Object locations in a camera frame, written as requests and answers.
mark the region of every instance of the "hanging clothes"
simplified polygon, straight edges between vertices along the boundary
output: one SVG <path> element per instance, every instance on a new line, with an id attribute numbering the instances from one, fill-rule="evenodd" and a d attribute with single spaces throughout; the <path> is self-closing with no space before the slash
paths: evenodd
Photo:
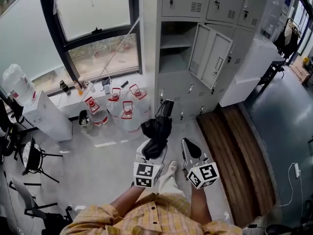
<path id="1" fill-rule="evenodd" d="M 290 20 L 288 20 L 286 27 L 280 33 L 274 44 L 278 50 L 284 54 L 284 58 L 287 59 L 297 50 L 299 37 L 301 37 L 301 35 L 297 27 Z"/>

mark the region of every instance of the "gray floor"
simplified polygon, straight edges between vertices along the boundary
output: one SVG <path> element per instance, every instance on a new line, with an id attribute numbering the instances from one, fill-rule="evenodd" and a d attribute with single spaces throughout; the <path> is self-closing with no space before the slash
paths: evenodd
<path id="1" fill-rule="evenodd" d="M 119 130 L 113 122 L 102 128 L 94 128 L 88 133 L 82 131 L 77 122 L 73 122 L 73 139 L 56 143 L 41 131 L 34 131 L 32 135 L 37 144 L 46 153 L 63 154 L 63 158 L 45 157 L 43 169 L 52 177 L 60 181 L 56 183 L 41 174 L 28 174 L 22 176 L 24 170 L 21 161 L 15 161 L 13 156 L 6 157 L 3 169 L 7 174 L 21 178 L 25 183 L 42 183 L 41 187 L 29 186 L 29 191 L 36 194 L 36 202 L 46 205 L 58 202 L 57 207 L 47 209 L 47 212 L 60 212 L 65 214 L 68 205 L 89 206 L 110 203 L 122 194 L 133 181 L 133 162 L 136 149 L 146 139 L 143 134 L 134 137 Z M 165 173 L 169 162 L 176 159 L 180 163 L 177 174 L 177 183 L 187 198 L 190 199 L 191 186 L 181 171 L 182 155 L 180 141 L 182 138 L 192 138 L 197 145 L 208 152 L 205 140 L 195 121 L 175 124 L 168 139 L 168 152 L 165 158 Z M 0 194 L 3 196 L 7 215 L 12 226 L 22 229 L 25 235 L 41 234 L 44 228 L 39 218 L 31 219 L 23 214 L 23 201 L 18 194 L 9 189 L 14 213 L 11 208 L 8 189 L 1 173 Z M 220 180 L 205 189 L 209 209 L 213 219 L 226 219 L 232 222 L 227 198 Z"/>
<path id="2" fill-rule="evenodd" d="M 257 87 L 244 102 L 267 149 L 282 205 L 291 199 L 291 163 L 298 163 L 301 170 L 304 201 L 313 194 L 313 153 L 308 146 L 313 134 L 313 90 L 302 86 L 288 67 L 285 70 L 283 79 L 278 73 L 260 96 L 255 99 Z M 293 167 L 290 179 L 293 198 L 282 213 L 283 224 L 292 227 L 301 217 L 300 180 Z"/>

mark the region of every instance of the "window frame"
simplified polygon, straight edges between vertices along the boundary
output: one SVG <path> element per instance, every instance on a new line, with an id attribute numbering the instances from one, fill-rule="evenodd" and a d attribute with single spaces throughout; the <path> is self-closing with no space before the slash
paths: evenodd
<path id="1" fill-rule="evenodd" d="M 70 41 L 66 40 L 64 35 L 61 22 L 58 17 L 58 13 L 53 14 L 54 12 L 54 0 L 40 0 L 42 10 L 44 13 L 45 21 L 50 32 L 51 38 L 54 42 L 54 45 L 60 55 L 60 58 L 64 64 L 65 69 L 67 70 L 69 76 L 73 81 L 78 82 L 78 78 L 80 77 L 78 70 L 76 69 L 71 56 L 69 55 L 69 50 L 94 43 L 96 41 L 127 35 L 132 26 L 134 25 L 136 19 L 139 17 L 139 0 L 129 0 L 129 12 L 130 12 L 130 25 L 126 26 L 118 26 L 110 29 L 101 29 L 99 31 L 93 31 L 88 35 L 84 35 L 77 39 L 73 39 Z M 134 70 L 134 68 L 130 68 L 129 71 L 124 72 L 110 72 L 113 73 L 114 77 L 123 76 L 131 73 L 142 74 L 142 60 L 141 60 L 141 44 L 140 44 L 140 28 L 139 24 L 135 26 L 131 33 L 136 35 L 136 47 L 137 47 L 137 57 L 138 57 L 138 69 Z M 98 81 L 101 81 L 108 77 L 107 74 L 101 75 Z M 95 81 L 95 77 L 90 77 L 87 79 L 88 81 Z M 60 88 L 52 89 L 51 91 L 46 92 L 48 95 L 55 95 L 59 92 L 62 92 Z"/>

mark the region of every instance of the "pants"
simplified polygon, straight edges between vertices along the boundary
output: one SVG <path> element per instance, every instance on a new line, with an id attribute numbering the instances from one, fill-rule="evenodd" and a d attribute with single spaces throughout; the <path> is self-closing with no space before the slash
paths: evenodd
<path id="1" fill-rule="evenodd" d="M 160 184 L 158 186 L 158 192 L 162 193 L 178 193 L 185 197 L 185 194 L 182 190 L 178 189 L 175 172 L 168 170 L 163 176 L 160 177 Z"/>

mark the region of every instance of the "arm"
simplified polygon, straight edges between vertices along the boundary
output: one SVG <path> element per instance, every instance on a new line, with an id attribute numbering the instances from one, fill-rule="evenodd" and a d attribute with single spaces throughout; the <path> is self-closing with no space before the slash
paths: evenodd
<path id="1" fill-rule="evenodd" d="M 132 186 L 110 205 L 90 206 L 82 210 L 73 223 L 62 230 L 61 235 L 100 234 L 106 225 L 113 225 L 116 217 L 125 216 L 144 190 L 145 188 Z"/>
<path id="2" fill-rule="evenodd" d="M 191 189 L 191 219 L 205 225 L 212 221 L 203 189 Z"/>
<path id="3" fill-rule="evenodd" d="M 132 186 L 121 196 L 115 199 L 111 205 L 118 211 L 121 217 L 124 217 L 144 190 L 145 188 L 143 187 Z"/>

